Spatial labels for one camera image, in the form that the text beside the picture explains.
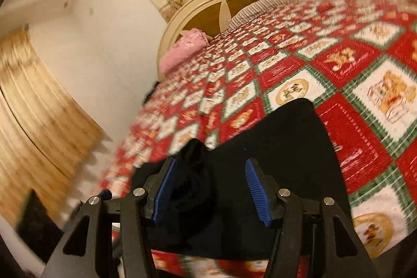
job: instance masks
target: pillow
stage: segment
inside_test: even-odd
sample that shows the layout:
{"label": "pillow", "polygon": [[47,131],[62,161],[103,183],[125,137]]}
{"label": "pillow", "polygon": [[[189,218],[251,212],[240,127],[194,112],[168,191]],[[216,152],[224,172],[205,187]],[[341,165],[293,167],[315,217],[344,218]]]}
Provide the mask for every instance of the pillow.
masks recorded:
{"label": "pillow", "polygon": [[192,28],[162,56],[159,60],[159,70],[166,75],[175,66],[207,46],[208,43],[207,36],[203,31]]}
{"label": "pillow", "polygon": [[283,0],[280,1],[280,3],[277,3],[275,0],[258,0],[253,2],[233,16],[233,18],[229,21],[229,31],[237,29],[242,24],[259,17],[260,15],[271,11],[278,6],[288,3],[289,0]]}

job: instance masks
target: ribbed blue pad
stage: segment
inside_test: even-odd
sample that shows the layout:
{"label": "ribbed blue pad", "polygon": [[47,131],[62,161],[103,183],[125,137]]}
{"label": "ribbed blue pad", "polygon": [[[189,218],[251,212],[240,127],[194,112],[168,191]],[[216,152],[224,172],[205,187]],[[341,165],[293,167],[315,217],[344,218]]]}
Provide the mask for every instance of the ribbed blue pad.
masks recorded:
{"label": "ribbed blue pad", "polygon": [[174,188],[173,177],[176,168],[177,162],[175,159],[173,159],[155,198],[155,210],[154,215],[152,216],[152,220],[154,221],[155,225],[158,225],[165,216],[165,211],[171,198],[172,190]]}
{"label": "ribbed blue pad", "polygon": [[272,223],[270,203],[268,196],[259,180],[252,162],[248,159],[245,164],[245,176],[248,182],[249,190],[251,191],[252,199],[254,200],[256,212],[259,219],[269,227]]}

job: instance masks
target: cream headboard frame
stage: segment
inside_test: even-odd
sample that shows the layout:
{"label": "cream headboard frame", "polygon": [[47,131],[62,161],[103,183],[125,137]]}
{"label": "cream headboard frame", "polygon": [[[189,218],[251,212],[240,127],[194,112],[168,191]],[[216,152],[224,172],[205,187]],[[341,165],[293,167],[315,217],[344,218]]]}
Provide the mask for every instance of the cream headboard frame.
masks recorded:
{"label": "cream headboard frame", "polygon": [[177,13],[175,13],[169,21],[162,36],[161,43],[159,44],[158,56],[156,59],[158,80],[162,80],[164,78],[163,74],[159,71],[159,60],[171,48],[171,46],[174,45],[177,37],[184,32],[184,27],[195,15],[214,4],[221,3],[219,13],[220,32],[226,31],[229,28],[231,14],[226,1],[228,0],[190,0],[185,3]]}

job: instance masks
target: gold circular emblem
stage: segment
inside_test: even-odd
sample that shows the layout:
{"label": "gold circular emblem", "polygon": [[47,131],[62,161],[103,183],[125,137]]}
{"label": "gold circular emblem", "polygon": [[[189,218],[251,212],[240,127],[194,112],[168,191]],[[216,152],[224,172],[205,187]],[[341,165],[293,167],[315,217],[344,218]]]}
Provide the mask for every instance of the gold circular emblem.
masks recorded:
{"label": "gold circular emblem", "polygon": [[378,257],[393,237],[393,223],[383,213],[368,213],[353,219],[353,226],[371,258]]}
{"label": "gold circular emblem", "polygon": [[294,99],[304,98],[308,89],[309,83],[305,79],[291,80],[278,91],[275,101],[278,105],[284,105]]}

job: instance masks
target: bedspread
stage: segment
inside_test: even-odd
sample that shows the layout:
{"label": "bedspread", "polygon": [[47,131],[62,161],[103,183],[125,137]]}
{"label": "bedspread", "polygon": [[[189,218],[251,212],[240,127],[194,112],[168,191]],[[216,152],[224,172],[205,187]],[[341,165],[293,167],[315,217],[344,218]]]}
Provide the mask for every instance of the bedspread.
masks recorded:
{"label": "bedspread", "polygon": [[[102,187],[123,195],[144,162],[176,153],[190,138],[214,148],[304,97],[327,128],[356,232],[376,257],[417,225],[416,72],[416,0],[279,7],[222,33],[159,84]],[[158,268],[181,275],[233,275],[230,268],[239,266],[208,259],[196,266],[189,256],[157,251],[154,258]],[[266,264],[239,267],[239,275],[255,276]]]}

